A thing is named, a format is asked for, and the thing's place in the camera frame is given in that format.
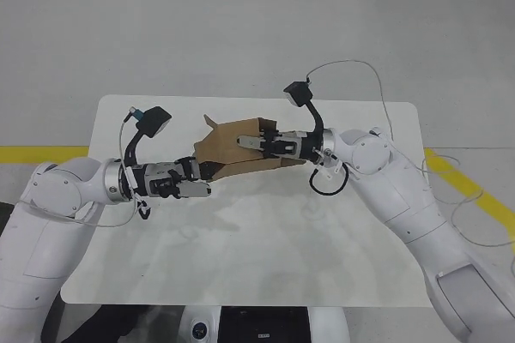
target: table top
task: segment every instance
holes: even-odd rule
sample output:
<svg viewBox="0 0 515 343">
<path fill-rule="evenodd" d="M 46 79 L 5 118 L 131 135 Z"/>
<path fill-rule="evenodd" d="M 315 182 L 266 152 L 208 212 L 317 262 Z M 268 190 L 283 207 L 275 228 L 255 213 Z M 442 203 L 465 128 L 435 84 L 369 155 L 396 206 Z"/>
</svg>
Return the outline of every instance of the table top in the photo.
<svg viewBox="0 0 515 343">
<path fill-rule="evenodd" d="M 324 127 L 388 130 L 381 102 L 315 100 Z M 140 163 L 190 155 L 217 123 L 251 117 L 283 130 L 312 130 L 311 114 L 286 99 L 107 95 L 101 99 L 89 156 L 118 157 L 118 130 L 130 106 L 162 106 L 173 119 L 137 149 Z M 418 113 L 387 103 L 397 147 L 420 164 Z M 124 129 L 124 146 L 136 132 Z M 73 304 L 201 304 L 429 307 L 421 270 L 398 238 L 378 222 L 350 185 L 319 196 L 308 185 L 309 163 L 211 184 L 205 199 L 157 199 L 151 217 L 98 228 L 65 283 Z M 317 178 L 320 188 L 340 183 Z M 130 204 L 106 208 L 101 224 L 122 221 Z"/>
</svg>

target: yellow floor marking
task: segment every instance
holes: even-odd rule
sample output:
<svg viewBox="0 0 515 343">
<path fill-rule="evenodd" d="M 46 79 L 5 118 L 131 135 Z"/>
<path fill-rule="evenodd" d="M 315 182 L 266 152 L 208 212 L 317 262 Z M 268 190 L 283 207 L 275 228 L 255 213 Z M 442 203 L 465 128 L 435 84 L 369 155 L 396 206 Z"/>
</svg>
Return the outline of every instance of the yellow floor marking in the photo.
<svg viewBox="0 0 515 343">
<path fill-rule="evenodd" d="M 0 163 L 61 163 L 88 156 L 89 147 L 0 147 Z"/>
<path fill-rule="evenodd" d="M 425 148 L 425 155 L 429 170 L 439 172 L 439 176 L 462 195 L 472 196 L 483 190 L 482 196 L 475 201 L 475 204 L 506 228 L 510 240 L 515 240 L 515 213 L 510 208 L 454 168 L 446 159 L 437 156 L 432 149 Z M 515 254 L 515 244 L 512 245 L 512 249 Z"/>
</svg>

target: black cable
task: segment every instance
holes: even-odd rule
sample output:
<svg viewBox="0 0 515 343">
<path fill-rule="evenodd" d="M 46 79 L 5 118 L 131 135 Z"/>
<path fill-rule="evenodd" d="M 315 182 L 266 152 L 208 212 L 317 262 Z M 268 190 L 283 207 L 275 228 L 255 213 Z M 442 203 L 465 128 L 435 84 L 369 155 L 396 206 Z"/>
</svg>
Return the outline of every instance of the black cable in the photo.
<svg viewBox="0 0 515 343">
<path fill-rule="evenodd" d="M 312 180 L 315 178 L 315 175 L 317 175 L 318 169 L 315 169 L 312 172 L 311 177 L 309 178 L 309 186 L 311 186 L 311 189 L 314 190 L 316 193 L 320 194 L 321 196 L 335 196 L 336 194 L 338 194 L 345 188 L 345 186 L 347 185 L 347 181 L 349 180 L 349 169 L 347 168 L 345 163 L 342 164 L 342 167 L 343 167 L 343 170 L 345 171 L 345 178 L 343 179 L 342 186 L 339 189 L 337 189 L 333 192 L 330 192 L 330 193 L 317 190 L 317 187 L 315 187 L 315 185 L 312 183 Z"/>
<path fill-rule="evenodd" d="M 138 202 L 139 209 L 137 210 L 137 212 L 139 213 L 139 215 L 141 216 L 141 218 L 143 220 L 147 220 L 148 217 L 151 215 L 151 209 L 150 208 L 147 208 L 146 211 L 143 211 L 143 208 L 146 208 L 147 206 L 148 206 L 147 202 L 144 201 L 144 200 L 141 200 L 140 202 Z"/>
</svg>

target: white cable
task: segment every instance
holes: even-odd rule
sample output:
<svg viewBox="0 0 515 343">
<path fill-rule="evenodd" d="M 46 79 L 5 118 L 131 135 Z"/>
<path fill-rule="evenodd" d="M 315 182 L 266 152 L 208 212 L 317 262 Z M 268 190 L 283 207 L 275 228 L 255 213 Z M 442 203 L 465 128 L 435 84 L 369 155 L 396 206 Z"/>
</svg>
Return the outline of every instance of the white cable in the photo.
<svg viewBox="0 0 515 343">
<path fill-rule="evenodd" d="M 134 210 L 131 212 L 131 215 L 130 217 L 125 220 L 124 222 L 120 223 L 120 224 L 114 224 L 114 225 L 100 225 L 100 224 L 95 224 L 95 223 L 89 223 L 87 221 L 83 221 L 83 220 L 76 220 L 74 218 L 71 218 L 71 217 L 66 217 L 62 214 L 55 214 L 51 211 L 47 211 L 47 210 L 44 210 L 42 208 L 39 208 L 38 206 L 34 206 L 32 203 L 30 202 L 25 202 L 23 200 L 19 200 L 19 202 L 22 202 L 26 205 L 28 205 L 30 208 L 33 208 L 33 209 L 36 209 L 36 210 L 39 210 L 40 212 L 43 212 L 45 213 L 46 215 L 49 215 L 51 217 L 54 217 L 54 218 L 59 218 L 61 220 L 66 220 L 66 221 L 70 221 L 70 222 L 73 222 L 73 223 L 77 223 L 77 224 L 83 224 L 85 226 L 93 226 L 93 227 L 119 227 L 119 226 L 123 226 L 123 225 L 126 225 L 128 224 L 133 218 L 134 216 L 136 215 L 137 211 L 139 210 L 139 208 L 141 206 L 137 206 L 137 200 L 136 200 L 136 197 L 135 197 L 135 194 L 136 192 L 134 191 L 134 188 L 131 184 L 131 181 L 130 181 L 130 178 L 127 177 L 127 168 L 126 168 L 126 165 L 124 163 L 124 156 L 122 154 L 122 132 L 124 131 L 124 125 L 126 124 L 126 122 L 123 120 L 122 121 L 122 125 L 120 125 L 120 131 L 118 133 L 118 150 L 120 152 L 120 163 L 122 165 L 122 169 L 124 170 L 124 175 L 126 175 L 126 180 L 128 181 L 128 188 L 130 189 L 130 194 L 132 195 L 131 197 L 131 202 L 133 202 L 134 204 Z"/>
<path fill-rule="evenodd" d="M 325 64 L 321 64 L 317 68 L 314 68 L 310 72 L 308 72 L 307 75 L 306 75 L 306 79 L 308 81 L 310 81 L 311 80 L 311 79 L 309 79 L 309 75 L 310 74 L 312 74 L 314 71 L 316 71 L 318 69 L 321 69 L 321 68 L 323 68 L 323 67 L 325 67 L 327 65 L 334 64 L 334 63 L 345 63 L 345 62 L 356 62 L 356 63 L 365 64 L 376 75 L 376 78 L 378 79 L 378 84 L 379 84 L 379 95 L 381 96 L 381 104 L 384 106 L 385 117 L 387 118 L 387 123 L 389 124 L 389 131 L 391 133 L 391 140 L 395 141 L 395 139 L 393 138 L 393 123 L 391 122 L 391 118 L 389 117 L 389 113 L 387 112 L 387 106 L 385 105 L 384 88 L 382 87 L 381 79 L 379 78 L 378 71 L 370 63 L 368 63 L 366 61 L 361 61 L 361 60 L 358 60 L 358 59 L 342 59 L 342 60 L 339 60 L 339 61 L 328 62 L 328 63 L 325 63 Z"/>
<path fill-rule="evenodd" d="M 452 160 L 455 160 L 457 162 L 458 165 L 460 165 L 460 161 L 459 159 L 456 159 L 455 157 L 451 157 L 451 156 L 448 156 L 448 155 L 435 155 L 434 157 L 445 157 L 445 158 L 448 158 L 448 159 L 452 159 Z M 424 168 L 425 168 L 425 163 L 426 163 L 426 160 L 427 160 L 427 157 L 424 158 L 422 161 L 421 161 L 421 168 L 418 168 L 416 167 L 416 169 L 418 169 L 419 171 L 421 171 L 421 175 L 424 175 L 425 173 L 429 173 L 429 174 L 446 174 L 446 173 L 450 173 L 450 172 L 454 172 L 454 171 L 441 171 L 441 172 L 437 172 L 437 171 L 426 171 Z M 471 203 L 471 202 L 475 202 L 476 200 L 480 199 L 482 196 L 484 195 L 484 190 L 480 190 L 478 192 L 476 192 L 475 194 L 472 194 L 470 196 L 466 196 L 462 201 L 460 202 L 445 202 L 441 199 L 439 199 L 438 197 L 436 197 L 435 195 L 433 195 L 435 197 L 435 199 L 439 202 L 442 202 L 444 204 L 447 204 L 447 205 L 456 205 L 456 207 L 452 210 L 451 212 L 451 215 L 450 215 L 450 224 L 452 226 L 454 226 L 454 228 L 456 229 L 456 231 L 460 234 L 460 236 L 462 236 L 463 239 L 465 239 L 467 242 L 473 244 L 473 245 L 477 245 L 477 246 L 481 246 L 481 247 L 484 247 L 484 248 L 499 248 L 499 247 L 503 247 L 503 246 L 507 246 L 507 245 L 514 245 L 515 244 L 515 239 L 513 239 L 512 241 L 508 241 L 508 242 L 504 242 L 504 243 L 499 243 L 499 244 L 485 244 L 485 243 L 478 243 L 474 240 L 472 240 L 471 238 L 468 238 L 467 236 L 464 235 L 464 233 L 460 230 L 460 228 L 456 225 L 456 223 L 454 222 L 454 217 L 456 215 L 456 212 L 458 211 L 458 209 L 460 209 L 464 204 L 466 203 Z M 512 264 L 510 266 L 510 269 L 511 269 L 511 272 L 512 272 L 512 276 L 513 278 L 515 279 L 515 255 L 513 256 L 513 259 L 512 259 Z"/>
<path fill-rule="evenodd" d="M 460 228 L 457 227 L 457 225 L 454 223 L 454 216 L 456 215 L 456 212 L 458 211 L 458 209 L 460 209 L 462 207 L 462 205 L 464 205 L 465 203 L 474 202 L 474 201 L 478 200 L 484 194 L 484 190 L 480 190 L 477 193 L 478 193 L 478 195 L 466 196 L 452 210 L 452 213 L 451 213 L 451 216 L 450 216 L 450 223 L 452 224 L 452 226 L 454 226 L 454 228 L 456 228 L 457 232 L 460 234 L 460 236 L 463 237 L 463 239 L 465 239 L 466 241 L 468 241 L 469 243 L 471 243 L 473 245 L 477 245 L 477 246 L 481 246 L 481 247 L 485 247 L 485 248 L 499 248 L 499 247 L 503 247 L 503 246 L 507 246 L 507 245 L 514 245 L 515 244 L 515 239 L 513 239 L 512 241 L 508 241 L 508 242 L 504 242 L 504 243 L 499 243 L 499 244 L 478 243 L 478 242 L 468 238 L 467 236 L 465 236 L 462 233 L 462 231 L 460 230 Z M 515 256 L 512 259 L 512 264 L 511 264 L 510 269 L 512 271 L 513 278 L 515 278 Z"/>
</svg>

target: brown cardboard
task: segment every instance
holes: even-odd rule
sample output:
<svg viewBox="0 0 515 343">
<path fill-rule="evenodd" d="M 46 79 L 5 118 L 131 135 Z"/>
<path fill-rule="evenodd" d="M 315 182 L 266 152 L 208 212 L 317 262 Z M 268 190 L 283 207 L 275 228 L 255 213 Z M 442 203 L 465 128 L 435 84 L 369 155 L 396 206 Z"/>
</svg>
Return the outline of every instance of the brown cardboard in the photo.
<svg viewBox="0 0 515 343">
<path fill-rule="evenodd" d="M 204 115 L 204 121 L 212 128 L 212 132 L 203 140 L 195 143 L 197 162 L 198 164 L 215 162 L 220 164 L 221 168 L 208 181 L 306 163 L 301 159 L 264 159 L 258 150 L 238 146 L 237 138 L 239 135 L 259 137 L 260 129 L 276 129 L 276 121 L 274 120 L 258 117 L 218 124 Z"/>
</svg>

